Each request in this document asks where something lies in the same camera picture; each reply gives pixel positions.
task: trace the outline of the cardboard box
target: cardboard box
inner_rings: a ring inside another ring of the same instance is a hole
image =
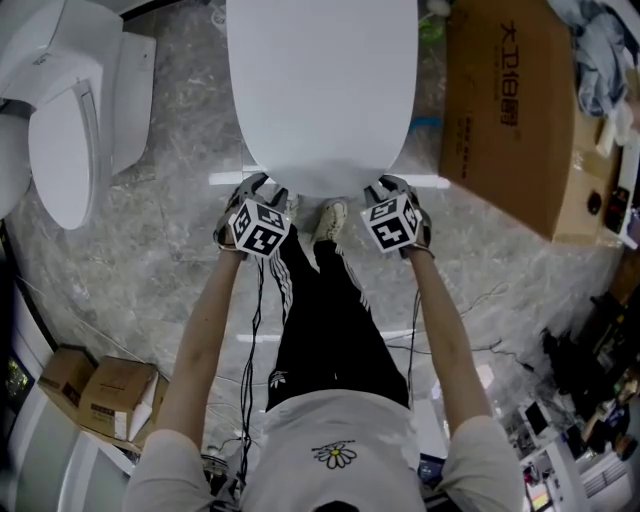
[[[38,380],[38,386],[74,423],[82,392],[95,371],[81,349],[59,348]]]
[[[168,387],[169,381],[167,381],[161,375],[158,380],[158,388],[156,389],[156,396],[153,401],[153,412],[151,413],[151,418],[149,418],[149,420],[144,424],[144,427],[142,427],[142,430],[138,432],[138,435],[136,435],[133,441],[122,441],[120,439],[105,436],[100,432],[96,432],[95,430],[91,430],[90,428],[84,427],[82,425],[80,425],[80,428],[106,443],[112,444],[124,450],[129,450],[133,453],[141,454],[142,450],[144,449],[144,443],[146,442],[149,435],[151,435],[151,433],[156,429],[158,413],[160,412],[160,405],[162,405],[162,400],[164,399]]]
[[[78,423],[107,442],[140,451],[167,387],[155,366],[106,357],[82,394]]]
[[[603,123],[579,110],[574,73],[569,29],[546,0],[457,1],[440,174],[548,240],[610,243],[620,150],[596,153]]]

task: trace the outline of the black pants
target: black pants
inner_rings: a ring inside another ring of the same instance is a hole
[[[284,330],[269,377],[267,410],[298,395],[350,389],[409,407],[407,382],[396,368],[353,270],[330,241],[315,244],[318,273],[292,226],[269,260],[282,294]]]

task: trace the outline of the cable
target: cable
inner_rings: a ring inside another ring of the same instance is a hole
[[[262,288],[264,286],[264,260],[256,258],[258,264],[258,305],[253,315],[252,329],[253,341],[247,364],[242,374],[242,388],[240,390],[240,411],[242,413],[242,460],[238,478],[244,488],[247,471],[249,469],[249,450],[253,440],[251,439],[251,410],[253,409],[253,355],[256,351],[256,337],[262,320]]]
[[[522,368],[524,368],[529,373],[533,373],[536,377],[538,377],[540,380],[542,380],[540,378],[540,376],[536,373],[535,368],[533,366],[531,366],[529,363],[525,363],[523,361],[520,361],[520,359],[518,359],[518,355],[515,352],[511,352],[509,350],[496,350],[495,348],[498,345],[500,345],[501,343],[502,343],[502,340],[498,340],[494,344],[489,345],[488,347],[472,348],[471,352],[492,352],[493,354],[502,354],[502,355],[505,355],[505,356],[513,356],[515,362],[518,363],[520,366],[522,366]],[[412,354],[415,352],[416,354],[421,354],[421,355],[425,355],[425,356],[430,356],[430,355],[433,354],[431,351],[424,351],[424,350],[418,350],[416,348],[413,348],[413,336],[411,337],[411,346],[410,347],[405,347],[404,345],[387,345],[387,347],[388,348],[399,348],[399,349],[402,349],[402,350],[410,350],[412,352]]]
[[[407,385],[409,386],[409,393],[411,395],[411,404],[413,405],[413,353],[415,352],[415,339],[416,339],[416,322],[418,321],[418,312],[420,311],[420,290],[416,290],[416,296],[413,299],[413,323],[411,328],[411,348],[409,349],[409,369],[407,370]]]

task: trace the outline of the white toilet lid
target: white toilet lid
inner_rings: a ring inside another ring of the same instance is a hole
[[[275,181],[335,197],[389,169],[413,109],[416,0],[234,0],[227,34],[240,128]]]
[[[65,229],[80,227],[91,208],[97,131],[93,98],[82,83],[39,108],[29,121],[33,181],[44,207]]]

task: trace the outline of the gray floor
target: gray floor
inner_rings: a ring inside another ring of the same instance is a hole
[[[212,12],[210,6],[186,1],[127,27],[158,40],[151,134],[142,161],[114,178],[101,213],[77,231],[63,231],[32,187],[8,219],[25,279],[59,342],[86,345],[96,357],[139,358],[167,375],[192,304],[217,257],[211,233],[232,190],[210,186],[209,175],[252,163],[234,111],[226,40],[210,22]],[[416,114],[442,113],[444,50],[443,42],[421,48]],[[393,172],[434,173],[440,136],[434,128],[410,135]],[[550,245],[456,187],[422,190],[420,196],[433,219],[438,267],[473,346],[503,340],[501,349],[516,352],[544,376],[540,330],[551,326],[557,332],[579,322],[589,295],[606,288],[619,251]],[[315,204],[303,204],[298,222],[307,245]],[[351,204],[355,212],[362,199]],[[396,254],[381,255],[357,215],[351,216],[342,242],[379,328],[410,328],[416,285],[407,263]],[[270,276],[265,286],[261,333],[278,334],[280,298]],[[251,333],[255,306],[256,266],[248,262],[234,292],[204,447],[219,446],[240,427],[239,381],[249,344],[237,336]],[[417,347],[426,350],[423,330],[420,320]],[[407,346],[409,339],[393,343]],[[256,428],[264,417],[264,383],[277,348],[269,341],[257,348]],[[393,349],[393,355],[405,371],[408,351]],[[513,357],[488,351],[476,356],[478,365],[488,364],[493,371],[488,393],[498,416],[508,415],[518,400],[535,392],[538,378]],[[430,357],[417,355],[416,397],[432,396],[435,382]],[[440,400],[435,402],[442,417]]]

